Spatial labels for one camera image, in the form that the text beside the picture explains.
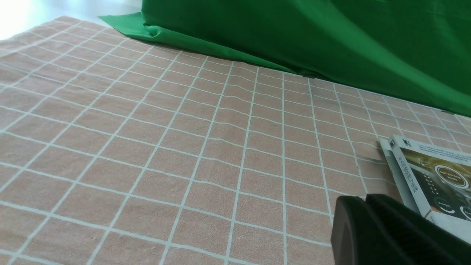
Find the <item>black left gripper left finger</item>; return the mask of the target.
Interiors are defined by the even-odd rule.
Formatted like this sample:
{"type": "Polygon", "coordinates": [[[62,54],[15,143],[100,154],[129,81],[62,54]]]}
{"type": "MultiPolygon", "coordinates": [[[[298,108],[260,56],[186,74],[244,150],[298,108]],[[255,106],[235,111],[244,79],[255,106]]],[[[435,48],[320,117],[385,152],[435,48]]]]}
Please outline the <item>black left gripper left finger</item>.
{"type": "Polygon", "coordinates": [[[336,265],[406,265],[377,215],[359,197],[336,200],[331,245],[336,265]]]}

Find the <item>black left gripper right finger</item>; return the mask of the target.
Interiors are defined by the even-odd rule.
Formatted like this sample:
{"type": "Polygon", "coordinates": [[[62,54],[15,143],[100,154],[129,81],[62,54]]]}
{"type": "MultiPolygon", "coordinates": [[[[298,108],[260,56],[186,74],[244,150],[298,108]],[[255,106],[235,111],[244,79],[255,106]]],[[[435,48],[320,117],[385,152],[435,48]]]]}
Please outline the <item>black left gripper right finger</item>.
{"type": "Polygon", "coordinates": [[[390,238],[415,265],[469,265],[470,244],[384,194],[368,194],[390,238]]]}

